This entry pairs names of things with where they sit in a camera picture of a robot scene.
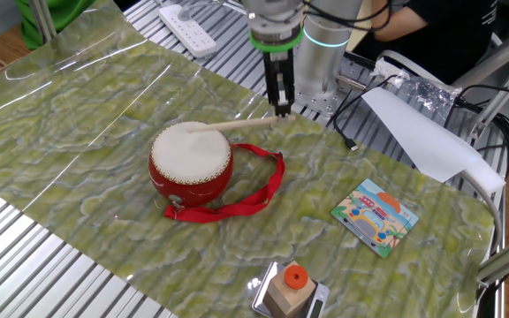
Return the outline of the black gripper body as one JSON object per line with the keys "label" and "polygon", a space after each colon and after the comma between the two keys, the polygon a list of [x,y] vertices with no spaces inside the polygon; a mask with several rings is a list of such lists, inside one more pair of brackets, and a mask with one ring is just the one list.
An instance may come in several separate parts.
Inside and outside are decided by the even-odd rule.
{"label": "black gripper body", "polygon": [[263,52],[263,63],[266,80],[277,80],[282,73],[282,80],[293,80],[293,50]]}

